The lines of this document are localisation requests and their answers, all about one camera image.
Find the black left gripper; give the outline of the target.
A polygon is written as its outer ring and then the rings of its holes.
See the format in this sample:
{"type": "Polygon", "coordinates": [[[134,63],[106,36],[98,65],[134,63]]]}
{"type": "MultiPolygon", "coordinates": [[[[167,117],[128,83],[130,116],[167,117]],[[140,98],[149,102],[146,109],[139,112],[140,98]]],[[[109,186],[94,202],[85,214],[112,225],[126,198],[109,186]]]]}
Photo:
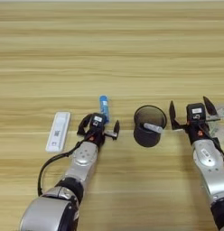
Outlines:
{"type": "Polygon", "coordinates": [[[120,123],[117,120],[113,131],[106,131],[105,126],[91,126],[86,132],[85,128],[89,125],[92,114],[86,115],[80,122],[77,135],[86,135],[86,141],[95,144],[100,148],[106,137],[116,140],[120,131],[120,123]]]}

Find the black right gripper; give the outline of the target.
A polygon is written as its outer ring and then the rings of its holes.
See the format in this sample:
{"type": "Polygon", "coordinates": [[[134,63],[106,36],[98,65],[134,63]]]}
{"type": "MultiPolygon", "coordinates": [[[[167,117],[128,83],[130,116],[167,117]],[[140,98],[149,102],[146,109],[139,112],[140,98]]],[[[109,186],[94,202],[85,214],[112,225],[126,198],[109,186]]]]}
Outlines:
{"type": "Polygon", "coordinates": [[[190,143],[194,144],[196,141],[199,140],[211,140],[210,136],[210,128],[208,125],[208,122],[216,122],[219,121],[219,118],[215,115],[217,114],[217,110],[215,106],[211,103],[211,101],[204,97],[204,104],[206,106],[207,112],[210,116],[208,119],[198,119],[198,118],[191,118],[187,119],[187,122],[184,125],[180,125],[175,117],[175,108],[173,101],[170,103],[169,107],[169,114],[170,114],[170,120],[173,130],[182,129],[185,131],[185,133],[189,136],[190,143]]]}

